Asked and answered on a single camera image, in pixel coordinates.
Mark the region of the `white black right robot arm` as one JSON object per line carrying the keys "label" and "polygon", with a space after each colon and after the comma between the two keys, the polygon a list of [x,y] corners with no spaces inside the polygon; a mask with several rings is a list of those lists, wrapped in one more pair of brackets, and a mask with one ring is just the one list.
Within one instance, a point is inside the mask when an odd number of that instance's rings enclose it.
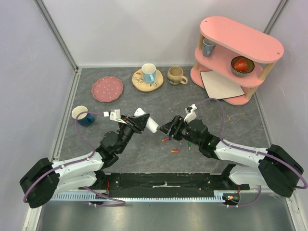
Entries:
{"label": "white black right robot arm", "polygon": [[207,158],[235,162],[237,165],[220,177],[225,189],[242,184],[259,185],[289,198],[299,188],[298,182],[303,180],[303,168],[278,145],[253,148],[231,143],[211,134],[202,120],[186,122],[179,115],[158,130],[175,140],[193,143]]}

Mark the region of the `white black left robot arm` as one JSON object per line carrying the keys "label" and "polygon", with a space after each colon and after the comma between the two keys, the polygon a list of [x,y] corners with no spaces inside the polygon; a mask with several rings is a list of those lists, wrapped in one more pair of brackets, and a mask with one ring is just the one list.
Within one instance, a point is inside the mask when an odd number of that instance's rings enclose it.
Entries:
{"label": "white black left robot arm", "polygon": [[20,179],[24,203],[37,208],[54,195],[80,187],[101,189],[105,185],[104,168],[110,167],[123,153],[133,134],[141,134],[147,126],[150,114],[120,116],[117,132],[107,132],[98,148],[73,159],[51,162],[47,158],[37,161]]}

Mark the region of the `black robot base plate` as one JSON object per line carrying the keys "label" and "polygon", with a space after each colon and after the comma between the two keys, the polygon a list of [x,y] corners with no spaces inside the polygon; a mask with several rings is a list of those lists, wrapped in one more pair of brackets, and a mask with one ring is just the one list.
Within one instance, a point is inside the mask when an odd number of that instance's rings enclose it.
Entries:
{"label": "black robot base plate", "polygon": [[193,197],[214,195],[214,191],[249,190],[237,186],[226,174],[209,173],[111,173],[90,186],[108,190],[111,197]]}

